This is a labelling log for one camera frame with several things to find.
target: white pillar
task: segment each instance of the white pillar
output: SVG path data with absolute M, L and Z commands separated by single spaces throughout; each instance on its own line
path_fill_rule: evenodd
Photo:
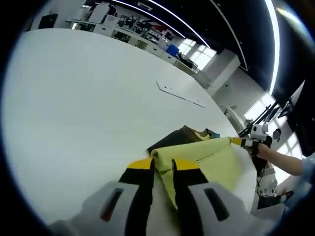
M 179 47 L 183 41 L 184 41 L 184 38 L 174 36 L 172 41 L 170 41 L 170 44 L 173 44 L 175 47 Z
M 190 58 L 199 48 L 199 44 L 195 43 L 195 45 L 193 45 L 193 47 L 188 51 L 188 53 L 186 54 L 187 58 Z
M 211 80 L 211 86 L 206 90 L 210 96 L 230 78 L 240 65 L 236 54 L 224 49 L 223 52 L 213 58 L 213 62 L 205 67 L 202 72 Z

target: person's arm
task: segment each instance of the person's arm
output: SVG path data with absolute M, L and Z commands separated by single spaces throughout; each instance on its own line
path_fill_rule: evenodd
M 278 153 L 277 151 L 268 148 L 265 144 L 259 144 L 257 156 L 265 159 L 293 176 L 299 176 L 302 174 L 302 160 Z

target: white table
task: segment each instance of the white table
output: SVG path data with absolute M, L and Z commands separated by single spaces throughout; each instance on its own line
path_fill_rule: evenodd
M 206 108 L 158 89 L 156 80 L 196 97 Z M 100 34 L 70 29 L 24 33 L 3 89 L 4 146 L 15 180 L 46 222 L 77 214 L 106 182 L 170 132 L 188 125 L 224 136 L 236 131 L 189 75 Z M 251 209 L 255 169 L 236 147 L 245 172 L 235 194 Z M 163 187 L 155 183 L 150 234 L 176 232 Z

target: green fabric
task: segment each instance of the green fabric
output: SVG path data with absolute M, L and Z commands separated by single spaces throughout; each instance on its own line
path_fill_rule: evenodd
M 243 173 L 242 165 L 228 137 L 162 147 L 153 150 L 151 156 L 155 159 L 155 166 L 175 207 L 172 159 L 195 161 L 208 181 L 216 181 L 230 191 L 235 190 Z

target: led strip light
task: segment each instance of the led strip light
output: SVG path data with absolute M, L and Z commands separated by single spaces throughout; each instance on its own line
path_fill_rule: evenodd
M 300 21 L 295 15 L 293 15 L 292 13 L 287 12 L 287 11 L 281 9 L 281 8 L 278 8 L 278 7 L 277 7 L 277 10 L 278 10 L 278 12 L 279 12 L 281 15 L 283 15 L 284 17 L 290 19 L 290 20 L 293 21 L 295 24 L 297 24 L 297 25 L 302 25 L 301 21 Z
M 275 61 L 274 61 L 274 70 L 272 73 L 271 85 L 269 89 L 269 94 L 272 95 L 274 91 L 276 79 L 278 75 L 278 68 L 279 68 L 279 60 L 280 60 L 280 33 L 279 33 L 279 26 L 276 16 L 275 8 L 271 2 L 271 0 L 265 0 L 269 15 L 271 18 L 272 29 L 274 32 L 274 41 L 275 41 Z
M 133 6 L 133 5 L 130 5 L 130 4 L 125 3 L 125 2 L 123 2 L 123 1 L 118 1 L 118 0 L 112 0 L 112 1 L 118 2 L 118 3 L 123 4 L 123 5 L 126 5 L 126 6 L 130 6 L 130 7 L 134 8 L 134 9 L 137 9 L 138 11 L 144 12 L 144 13 L 146 13 L 147 15 L 149 15 L 149 16 L 151 16 L 151 17 L 153 17 L 153 18 L 155 18 L 155 19 L 157 19 L 157 20 L 159 20 L 159 21 L 161 21 L 162 23 L 164 23 L 165 25 L 167 25 L 168 27 L 170 27 L 172 30 L 174 30 L 174 31 L 175 31 L 177 34 L 179 34 L 181 37 L 186 38 L 183 34 L 181 34 L 181 33 L 178 32 L 176 29 L 174 29 L 173 27 L 171 27 L 168 23 L 166 23 L 166 22 L 164 22 L 163 20 L 159 19 L 158 17 L 152 15 L 151 13 L 146 12 L 146 11 L 144 11 L 144 10 L 138 8 L 138 7 L 135 7 L 135 6 Z
M 200 38 L 200 40 L 208 47 L 210 48 L 210 46 L 207 44 L 207 42 L 192 28 L 190 27 L 185 21 L 183 21 L 181 18 L 179 18 L 177 15 L 175 15 L 173 12 L 171 12 L 170 10 L 168 10 L 167 8 L 165 8 L 164 6 L 156 3 L 155 1 L 152 0 L 147 0 L 153 4 L 155 4 L 156 6 L 159 6 L 160 8 L 162 8 L 163 10 L 167 11 L 169 14 L 171 14 L 172 16 L 174 16 L 177 20 L 179 20 L 180 22 L 182 22 L 185 26 L 187 26 L 198 38 Z
M 183 21 L 181 18 L 179 18 L 177 15 L 175 15 L 173 12 L 171 12 L 170 10 L 166 9 L 164 6 L 156 3 L 155 1 L 153 0 L 147 0 L 153 4 L 155 4 L 156 6 L 159 6 L 160 8 L 164 9 L 165 11 L 167 11 L 168 13 L 170 13 L 172 16 L 174 16 L 176 19 L 178 19 L 180 22 L 182 22 L 185 26 L 187 26 L 198 38 L 200 38 L 200 40 L 208 47 L 210 48 L 210 46 L 206 43 L 206 41 L 192 28 L 190 27 L 185 21 Z M 236 40 L 236 43 L 241 51 L 241 54 L 242 54 L 242 58 L 243 58 L 243 61 L 244 61 L 244 64 L 245 64 L 245 70 L 248 71 L 248 68 L 247 68 L 247 64 L 246 64 L 246 60 L 245 60 L 245 56 L 244 56 L 244 53 L 243 53 L 243 50 L 241 48 L 241 45 L 240 45 L 240 42 L 238 41 L 237 37 L 236 37 L 236 34 L 234 33 L 230 23 L 228 22 L 227 18 L 224 16 L 224 14 L 222 13 L 222 11 L 220 10 L 220 8 L 215 4 L 215 2 L 213 0 L 210 0 L 210 2 L 213 4 L 213 6 L 217 9 L 217 11 L 220 13 L 220 15 L 223 17 L 223 19 L 225 20 L 227 26 L 229 27 L 230 31 L 232 32 L 235 40 Z

